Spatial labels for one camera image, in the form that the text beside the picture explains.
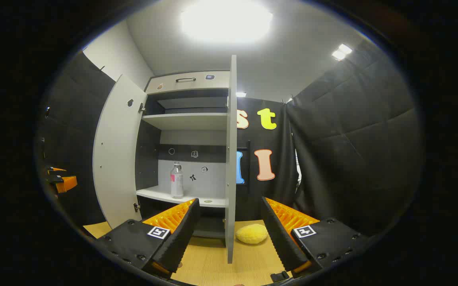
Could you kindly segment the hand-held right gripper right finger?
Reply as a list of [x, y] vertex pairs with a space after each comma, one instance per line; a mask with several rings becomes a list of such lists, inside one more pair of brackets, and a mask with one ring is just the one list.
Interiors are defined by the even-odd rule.
[[262, 197], [260, 213], [276, 253], [294, 278], [334, 268], [363, 253], [369, 238], [336, 218], [315, 219]]

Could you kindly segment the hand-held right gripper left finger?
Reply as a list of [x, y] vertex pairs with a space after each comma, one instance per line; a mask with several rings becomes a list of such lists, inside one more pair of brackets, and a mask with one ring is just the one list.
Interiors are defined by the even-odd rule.
[[170, 278], [179, 268], [199, 219], [200, 201], [194, 198], [143, 221], [129, 219], [94, 244], [134, 268]]

